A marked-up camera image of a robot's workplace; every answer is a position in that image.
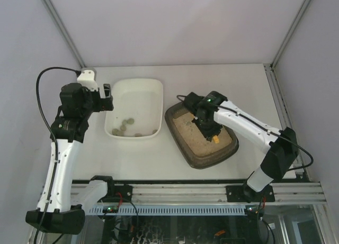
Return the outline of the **yellow litter scoop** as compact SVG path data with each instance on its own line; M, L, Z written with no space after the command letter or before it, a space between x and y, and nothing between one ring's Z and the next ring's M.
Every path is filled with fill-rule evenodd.
M213 141L214 141L215 144L218 144L220 142L217 135L213 136Z

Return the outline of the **dark brown litter box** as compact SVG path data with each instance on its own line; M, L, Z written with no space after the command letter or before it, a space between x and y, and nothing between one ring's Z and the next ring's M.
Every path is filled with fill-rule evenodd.
M219 133L219 143L207 141L192 122L194 119L182 103L177 103L165 112L165 121L169 131L181 151L184 159L195 169L205 169L219 164L232 155L239 148L239 141L234 131L223 127Z

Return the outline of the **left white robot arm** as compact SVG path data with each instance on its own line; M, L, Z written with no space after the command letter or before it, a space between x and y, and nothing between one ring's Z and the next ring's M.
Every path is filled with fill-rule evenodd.
M27 211L25 221L45 233L79 234L85 216L100 199L114 194L111 176L96 175L75 198L71 198L73 172L92 113L113 110L111 86L104 84L105 97L80 83L70 83L60 92L61 106L48 126L51 157L46 182L36 209Z

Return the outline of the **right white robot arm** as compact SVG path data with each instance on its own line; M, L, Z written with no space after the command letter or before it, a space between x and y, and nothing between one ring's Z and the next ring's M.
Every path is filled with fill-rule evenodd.
M264 153L260 166L242 185L241 196L254 201L270 183L280 181L299 155L296 133L291 128L273 128L238 108L222 94L207 96L194 92L184 97L183 106L193 114L193 123L208 141L226 126L255 144Z

